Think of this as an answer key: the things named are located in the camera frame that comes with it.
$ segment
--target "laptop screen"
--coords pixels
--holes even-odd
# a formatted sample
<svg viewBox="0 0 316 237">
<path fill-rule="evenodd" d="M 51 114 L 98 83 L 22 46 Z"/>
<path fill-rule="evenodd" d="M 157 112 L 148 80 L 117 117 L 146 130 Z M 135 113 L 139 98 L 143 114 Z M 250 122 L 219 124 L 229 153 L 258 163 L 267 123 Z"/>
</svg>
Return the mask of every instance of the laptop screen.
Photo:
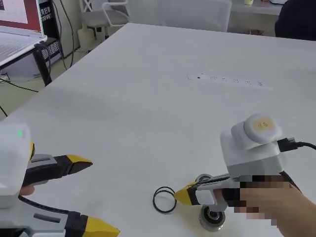
<svg viewBox="0 0 316 237">
<path fill-rule="evenodd" d="M 41 34 L 38 0 L 0 0 L 0 31 Z"/>
</svg>

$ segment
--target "finger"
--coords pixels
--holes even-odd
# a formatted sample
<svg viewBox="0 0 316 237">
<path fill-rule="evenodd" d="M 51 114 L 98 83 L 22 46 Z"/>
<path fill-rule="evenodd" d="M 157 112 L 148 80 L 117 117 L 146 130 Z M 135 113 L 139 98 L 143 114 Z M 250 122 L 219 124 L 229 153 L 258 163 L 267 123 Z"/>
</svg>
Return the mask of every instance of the finger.
<svg viewBox="0 0 316 237">
<path fill-rule="evenodd" d="M 34 193 L 34 190 L 35 190 L 34 186 L 23 187 L 21 189 L 20 195 L 23 195 L 23 196 L 31 195 L 32 193 Z"/>
</svg>

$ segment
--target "laptop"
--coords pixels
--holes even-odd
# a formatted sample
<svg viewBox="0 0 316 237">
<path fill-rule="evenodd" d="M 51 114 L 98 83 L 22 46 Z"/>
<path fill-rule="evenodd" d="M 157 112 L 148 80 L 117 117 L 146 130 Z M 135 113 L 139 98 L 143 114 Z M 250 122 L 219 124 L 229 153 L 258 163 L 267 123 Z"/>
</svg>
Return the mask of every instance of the laptop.
<svg viewBox="0 0 316 237">
<path fill-rule="evenodd" d="M 39 0 L 0 0 L 0 66 L 46 40 Z"/>
</svg>

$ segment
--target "power strip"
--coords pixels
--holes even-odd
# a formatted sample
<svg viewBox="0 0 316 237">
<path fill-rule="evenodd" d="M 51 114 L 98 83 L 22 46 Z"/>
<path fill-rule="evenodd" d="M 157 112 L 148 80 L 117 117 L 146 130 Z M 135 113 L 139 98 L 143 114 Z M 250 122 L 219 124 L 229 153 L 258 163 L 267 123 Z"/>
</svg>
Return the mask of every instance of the power strip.
<svg viewBox="0 0 316 237">
<path fill-rule="evenodd" d="M 248 87 L 248 88 L 272 90 L 272 88 L 266 86 L 265 83 L 260 82 L 260 81 L 244 80 L 244 79 L 238 79 L 238 78 L 228 78 L 224 76 L 204 74 L 204 73 L 188 74 L 188 79 L 209 81 L 209 82 L 215 82 L 215 83 L 221 83 L 221 84 L 229 84 L 229 85 L 242 86 L 242 87 Z"/>
</svg>

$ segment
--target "chair leg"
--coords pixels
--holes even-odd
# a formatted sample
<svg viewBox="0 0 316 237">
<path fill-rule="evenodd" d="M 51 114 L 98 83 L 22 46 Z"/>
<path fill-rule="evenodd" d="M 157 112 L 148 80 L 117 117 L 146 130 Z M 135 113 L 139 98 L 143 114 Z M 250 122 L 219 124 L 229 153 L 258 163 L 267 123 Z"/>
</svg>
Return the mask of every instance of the chair leg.
<svg viewBox="0 0 316 237">
<path fill-rule="evenodd" d="M 105 39 L 108 39 L 109 38 L 108 28 L 104 27 L 104 29 L 105 29 Z"/>
</svg>

